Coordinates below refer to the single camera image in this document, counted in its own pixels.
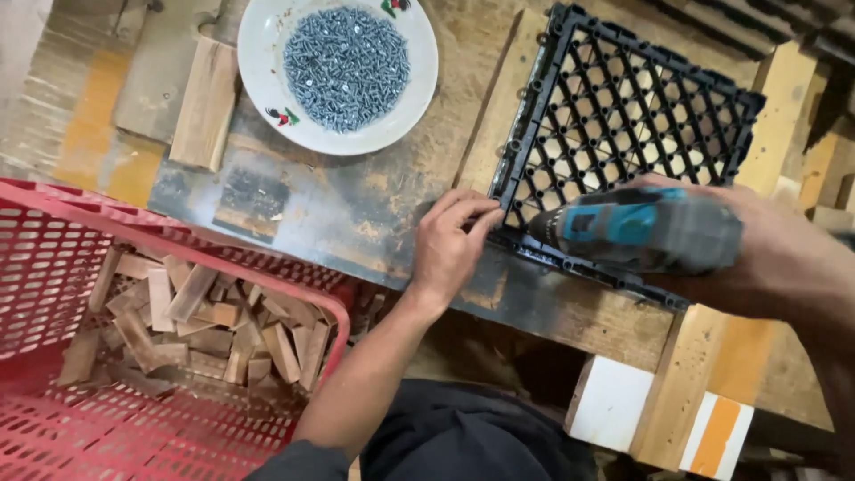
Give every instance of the wooden workbench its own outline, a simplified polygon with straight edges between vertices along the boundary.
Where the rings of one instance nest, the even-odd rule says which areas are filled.
[[[216,39],[235,43],[247,3],[227,3]],[[222,171],[205,174],[163,161],[164,146],[110,125],[133,57],[133,23],[117,38],[115,18],[78,15],[74,0],[56,0],[23,97],[9,114],[9,134],[0,140],[2,174],[107,193],[401,289],[410,275],[417,220],[453,183],[514,13],[523,6],[498,0],[422,3],[437,37],[439,80],[427,113],[403,139],[356,157],[306,151],[279,136],[244,94]],[[756,62],[646,3],[579,3],[739,86],[752,85]],[[525,4],[545,11],[551,2]],[[492,247],[454,307],[650,372],[674,316]],[[764,408],[787,415],[774,399]]]

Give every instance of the plastic deck tile base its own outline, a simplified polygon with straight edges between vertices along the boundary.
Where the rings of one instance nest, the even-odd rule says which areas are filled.
[[[540,63],[492,185],[507,215],[491,240],[534,262],[686,308],[683,298],[636,275],[541,244],[526,234],[528,222],[647,173],[731,185],[765,97],[576,5],[555,4],[540,40]]]

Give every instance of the red plastic basket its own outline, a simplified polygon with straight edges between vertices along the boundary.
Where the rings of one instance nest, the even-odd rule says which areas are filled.
[[[99,194],[0,178],[0,481],[242,478],[290,441],[299,413],[260,421],[183,389],[153,401],[121,384],[55,386],[116,238],[327,309],[338,334],[319,385],[341,359],[353,301],[344,274],[218,246]]]

